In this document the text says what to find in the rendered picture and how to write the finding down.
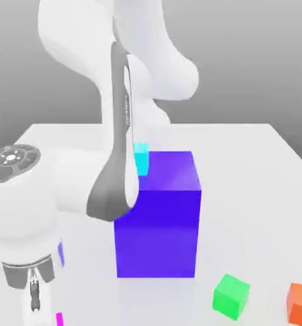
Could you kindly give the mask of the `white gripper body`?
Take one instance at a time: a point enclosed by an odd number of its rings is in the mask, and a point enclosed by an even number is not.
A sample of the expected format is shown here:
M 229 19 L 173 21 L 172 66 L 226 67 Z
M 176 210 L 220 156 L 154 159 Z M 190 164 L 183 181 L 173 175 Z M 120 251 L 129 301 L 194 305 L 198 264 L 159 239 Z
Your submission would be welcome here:
M 55 318 L 43 308 L 32 311 L 29 306 L 22 306 L 19 312 L 20 316 L 14 320 L 13 326 L 55 326 Z

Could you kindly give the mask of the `small cyan cube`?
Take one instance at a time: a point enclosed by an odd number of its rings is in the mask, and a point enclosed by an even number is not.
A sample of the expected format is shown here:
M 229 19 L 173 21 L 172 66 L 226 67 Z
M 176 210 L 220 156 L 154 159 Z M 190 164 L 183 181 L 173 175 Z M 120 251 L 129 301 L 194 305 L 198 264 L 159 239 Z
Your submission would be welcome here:
M 134 143 L 134 158 L 139 176 L 146 176 L 149 167 L 148 143 Z

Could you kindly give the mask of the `small green cube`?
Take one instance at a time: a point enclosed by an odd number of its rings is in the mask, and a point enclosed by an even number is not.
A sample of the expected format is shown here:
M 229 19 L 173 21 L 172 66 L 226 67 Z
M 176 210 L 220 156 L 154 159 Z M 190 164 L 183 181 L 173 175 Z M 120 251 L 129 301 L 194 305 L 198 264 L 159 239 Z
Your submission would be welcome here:
M 212 308 L 237 321 L 244 310 L 250 285 L 230 274 L 225 274 L 213 291 Z

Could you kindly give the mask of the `large blue box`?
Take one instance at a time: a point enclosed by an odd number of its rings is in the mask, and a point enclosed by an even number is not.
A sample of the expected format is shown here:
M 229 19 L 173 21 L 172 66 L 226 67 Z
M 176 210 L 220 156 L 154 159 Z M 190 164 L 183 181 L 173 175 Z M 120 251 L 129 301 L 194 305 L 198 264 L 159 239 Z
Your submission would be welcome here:
M 119 278 L 193 278 L 201 184 L 192 152 L 150 152 L 134 208 L 114 222 Z

